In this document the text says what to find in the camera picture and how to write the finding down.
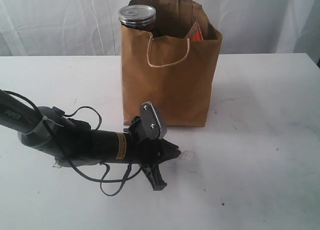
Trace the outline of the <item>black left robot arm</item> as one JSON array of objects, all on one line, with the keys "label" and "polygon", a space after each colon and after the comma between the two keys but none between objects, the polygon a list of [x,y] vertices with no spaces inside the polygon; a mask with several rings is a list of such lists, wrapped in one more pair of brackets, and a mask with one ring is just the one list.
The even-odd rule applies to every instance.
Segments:
[{"label": "black left robot arm", "polygon": [[135,177],[138,165],[154,191],[167,184],[159,165],[181,155],[179,147],[167,140],[167,128],[157,108],[149,101],[140,106],[128,128],[113,132],[92,128],[57,107],[36,106],[26,97],[8,90],[0,92],[0,124],[15,130],[27,147],[53,156],[58,167],[125,164],[127,169],[117,182],[124,186]]}]

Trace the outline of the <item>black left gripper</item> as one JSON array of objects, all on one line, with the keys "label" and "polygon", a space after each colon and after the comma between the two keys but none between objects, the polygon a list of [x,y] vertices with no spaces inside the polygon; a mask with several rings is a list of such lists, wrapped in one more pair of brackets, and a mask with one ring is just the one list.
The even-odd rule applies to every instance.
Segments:
[{"label": "black left gripper", "polygon": [[179,146],[165,139],[149,139],[146,136],[140,116],[135,116],[131,125],[124,131],[130,135],[133,146],[136,147],[138,164],[152,189],[162,191],[167,183],[162,178],[159,165],[177,159],[182,153]]}]

